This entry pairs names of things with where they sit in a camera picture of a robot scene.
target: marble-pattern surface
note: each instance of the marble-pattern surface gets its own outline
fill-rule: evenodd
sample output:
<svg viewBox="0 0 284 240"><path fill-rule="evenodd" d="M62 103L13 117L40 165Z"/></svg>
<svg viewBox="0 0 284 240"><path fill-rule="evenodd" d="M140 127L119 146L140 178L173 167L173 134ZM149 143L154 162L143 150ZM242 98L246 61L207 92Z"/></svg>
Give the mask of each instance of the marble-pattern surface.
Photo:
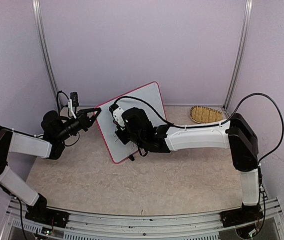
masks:
<svg viewBox="0 0 284 240"><path fill-rule="evenodd" d="M167 106L167 119L192 124L190 107ZM27 183L49 206L113 215L177 215L237 207L240 178L229 149L135 154L114 164L97 125L57 160L37 158Z"/></svg>

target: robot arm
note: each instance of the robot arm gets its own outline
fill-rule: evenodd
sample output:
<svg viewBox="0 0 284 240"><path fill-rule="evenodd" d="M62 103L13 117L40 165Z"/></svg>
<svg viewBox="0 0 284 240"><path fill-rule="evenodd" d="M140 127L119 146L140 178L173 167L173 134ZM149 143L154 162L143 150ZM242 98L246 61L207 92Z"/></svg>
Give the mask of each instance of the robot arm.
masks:
<svg viewBox="0 0 284 240"><path fill-rule="evenodd" d="M240 211L226 212L225 227L262 218L259 198L259 187L262 175L258 166L257 136L240 114L235 114L228 122L223 121L199 125L160 125L153 126L143 109L132 107L123 110L119 105L110 107L113 121L116 124L115 134L123 144L134 142L140 154L147 152L170 153L189 148L224 148L231 149L233 165L240 173L243 204Z"/></svg>
<svg viewBox="0 0 284 240"><path fill-rule="evenodd" d="M95 115L89 117L88 113L93 112ZM64 141L70 136L77 135L80 130L88 131L100 112L100 108L82 109L73 112L73 117L67 118L59 116L56 111L49 111L41 123L44 130L42 139L0 126L0 187L7 194L16 196L26 203L26 219L64 228L68 213L48 209L46 198L29 187L8 166L8 153L56 160L65 149Z"/></svg>

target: purple backdrop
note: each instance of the purple backdrop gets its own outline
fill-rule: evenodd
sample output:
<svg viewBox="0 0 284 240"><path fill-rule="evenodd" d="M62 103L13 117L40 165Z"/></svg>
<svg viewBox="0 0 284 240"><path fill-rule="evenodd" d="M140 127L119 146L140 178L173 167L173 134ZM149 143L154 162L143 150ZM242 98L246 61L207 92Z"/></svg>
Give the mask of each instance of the purple backdrop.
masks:
<svg viewBox="0 0 284 240"><path fill-rule="evenodd" d="M46 111L55 109L42 60L31 1L0 1L0 125L39 134ZM10 154L24 179L34 157ZM0 223L9 197L0 189Z"/></svg>
<svg viewBox="0 0 284 240"><path fill-rule="evenodd" d="M284 1L254 1L249 36L230 111L252 92L269 94L284 115ZM275 107L255 96L240 107L259 137L260 156L278 143L281 125ZM271 198L278 197L284 212L284 141L262 164Z"/></svg>
<svg viewBox="0 0 284 240"><path fill-rule="evenodd" d="M41 2L56 82L97 105L145 83L165 104L222 105L245 0Z"/></svg>

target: metal corner post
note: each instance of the metal corner post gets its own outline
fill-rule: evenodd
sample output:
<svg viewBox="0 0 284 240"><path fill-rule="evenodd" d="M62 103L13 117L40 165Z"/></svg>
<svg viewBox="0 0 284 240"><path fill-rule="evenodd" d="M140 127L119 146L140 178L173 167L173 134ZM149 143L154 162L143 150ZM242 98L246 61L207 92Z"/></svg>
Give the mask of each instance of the metal corner post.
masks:
<svg viewBox="0 0 284 240"><path fill-rule="evenodd" d="M234 94L236 82L238 80L238 74L240 71L243 55L244 55L244 49L246 44L246 39L248 35L250 20L251 20L251 13L253 8L253 0L246 0L246 6L245 6L245 13L244 13L244 20L243 20L243 26L242 26L242 32L241 32L241 38L240 38L240 44L237 51L235 66L232 73L232 80L231 84L228 88L227 96L224 102L224 110L228 111L228 108L231 103L232 96Z"/></svg>
<svg viewBox="0 0 284 240"><path fill-rule="evenodd" d="M47 50L47 45L45 41L45 34L44 34L44 27L43 27L43 22L42 22L42 16L41 16L41 8L40 8L40 1L39 0L32 0L32 5L33 5L33 12L34 12L34 17L35 17L35 23L37 27L37 32L38 32L38 37L40 41L40 46L42 49L42 54L44 58L44 63L46 67L46 71L48 74L48 78L50 81L51 89L54 93L54 95L57 95L58 92L58 87L54 78L53 70L52 70L52 65L51 61L49 58L48 50ZM62 102L61 99L58 97L58 104L59 107L62 107Z"/></svg>

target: red frame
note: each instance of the red frame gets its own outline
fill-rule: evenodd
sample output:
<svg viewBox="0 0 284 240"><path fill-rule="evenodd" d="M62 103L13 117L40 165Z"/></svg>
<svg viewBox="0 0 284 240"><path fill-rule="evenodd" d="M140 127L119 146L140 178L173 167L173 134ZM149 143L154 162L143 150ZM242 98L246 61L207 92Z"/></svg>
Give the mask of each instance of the red frame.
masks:
<svg viewBox="0 0 284 240"><path fill-rule="evenodd" d="M116 96L116 97L112 98L111 100L108 100L108 101L106 101L106 102L104 102L104 103L102 103L102 104L96 106L95 108L98 108L98 107L100 107L101 105L104 105L104 104L106 104L106 103L108 103L108 102L110 102L110 101L113 101L113 100L115 100L115 99L121 97L121 96L127 95L127 94L129 94L129 93L131 93L131 92L133 92L133 91L136 91L136 90L138 90L138 89L141 89L141 88L143 88L143 87L145 87L145 86L147 86L147 85L153 84L153 83L156 83L157 86L158 86L158 90L159 90L159 92L160 92L160 96L161 96L161 100L162 100L162 105L163 105L163 109L164 109L165 119L167 119L167 118L166 118L166 112L165 112L165 108L164 108L164 103L163 103L163 98L162 98L161 89L160 89L160 86L159 86L158 82L156 82L156 81L149 82L149 83L147 83L147 84L145 84L145 85L142 85L142 86L139 86L139 87L137 87L137 88L135 88L135 89L133 89L133 90L131 90L131 91L128 91L128 92L126 92L126 93L123 93L123 94L120 95L120 96ZM111 154L111 152L110 152L110 150L109 150L109 148L108 148L108 146L107 146L107 144L106 144L106 140L105 140L105 138L104 138L104 136L103 136L103 134L102 134L102 130L101 130L100 125L98 124L98 120L97 120L97 119L96 119L96 123L97 123L98 129L99 129L100 132L101 132L101 135L102 135L103 141L104 141L104 143L105 143L105 146L106 146L106 148L107 148L108 154L111 156L112 162L115 163L115 164L120 164L121 162L127 160L128 157L124 158L123 160L121 160L121 161L119 161L119 162L114 162L114 159L113 159L112 154Z"/></svg>

